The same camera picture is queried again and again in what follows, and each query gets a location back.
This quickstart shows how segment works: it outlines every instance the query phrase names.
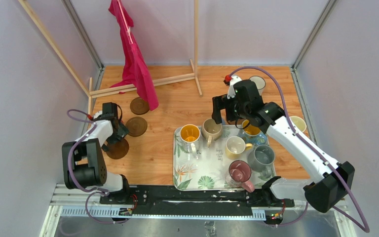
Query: blue mug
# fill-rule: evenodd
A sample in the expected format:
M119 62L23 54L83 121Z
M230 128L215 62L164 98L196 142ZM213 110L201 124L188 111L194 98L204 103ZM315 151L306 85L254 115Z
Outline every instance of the blue mug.
M248 123L248 120L243 121L242 127L245 127ZM268 137L261 132L258 127L254 127L252 125L247 126L245 129L239 130L237 136L242 138L246 143L252 143L254 146L268 144Z

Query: tray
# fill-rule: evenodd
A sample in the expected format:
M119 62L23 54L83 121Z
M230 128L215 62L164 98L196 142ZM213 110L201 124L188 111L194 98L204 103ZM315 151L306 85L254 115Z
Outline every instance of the tray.
M198 150L199 159L194 159L192 154L184 151L179 127L174 132L174 163L173 179L175 187L180 191L199 190L242 190L242 188L232 188L225 182L225 173L228 167L235 161L228 159L225 154L225 145L228 137L237 136L239 129L234 125L223 125L223 134L220 139L213 141L207 148L207 141L201 136L201 144ZM251 150L244 151L239 160L246 161ZM275 167L272 164L272 174L268 179L274 177ZM252 170L250 181L256 188L260 188L268 179L261 179L260 173Z

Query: wooden tabletop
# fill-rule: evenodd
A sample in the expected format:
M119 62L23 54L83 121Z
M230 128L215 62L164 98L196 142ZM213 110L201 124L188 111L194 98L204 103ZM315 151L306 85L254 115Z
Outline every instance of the wooden tabletop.
M234 66L200 66L199 81L204 93L199 97L195 80L157 86L156 93L159 107L141 115L147 122L147 131L140 137L126 136L130 145L128 154L122 159L111 159L104 153L108 171L123 174L130 184L172 185L173 132L185 124L202 125L211 118L213 111L212 97L227 93L228 87L223 83L226 75L238 67ZM294 82L289 67L262 67L271 73L280 84L284 93L290 115L303 117ZM122 66L108 66L102 79L100 89L109 88L121 81ZM152 79L160 79L181 74L192 73L190 66L149 66ZM281 107L281 98L273 81L264 74L254 70L237 73L242 79L261 76L266 80L262 94L264 102L273 101ZM102 104L114 102L123 110L123 122L137 115L130 111L130 102L138 97L136 91L97 98L93 112L102 110ZM275 140L270 138L270 145L275 150L275 169L277 175L292 178L309 178L300 164Z

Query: gray floor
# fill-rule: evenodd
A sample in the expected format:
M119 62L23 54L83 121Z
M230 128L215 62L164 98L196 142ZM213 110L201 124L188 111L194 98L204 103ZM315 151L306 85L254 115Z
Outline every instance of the gray floor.
M294 220L300 212L286 210L284 222ZM287 227L273 229L256 221L204 221L204 220L165 220L131 219L117 225L101 225L87 217L62 217L56 237L64 233L77 233L81 237L340 237L333 212L326 214L308 211L304 218Z

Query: pink cloth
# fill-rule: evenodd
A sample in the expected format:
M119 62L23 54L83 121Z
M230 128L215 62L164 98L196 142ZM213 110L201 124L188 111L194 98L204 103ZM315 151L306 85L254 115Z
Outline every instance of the pink cloth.
M121 14L120 5L118 3L121 5L124 18ZM128 15L120 0L111 0L111 5L108 10L117 18L117 22L120 25L120 36L125 56L123 80L111 87L133 84L137 88L137 94L149 103L149 108L152 111L159 106L159 102L157 100L152 77L150 76L139 46L136 44L134 35L130 32L130 40L127 32L127 25L129 27L134 26L133 19Z

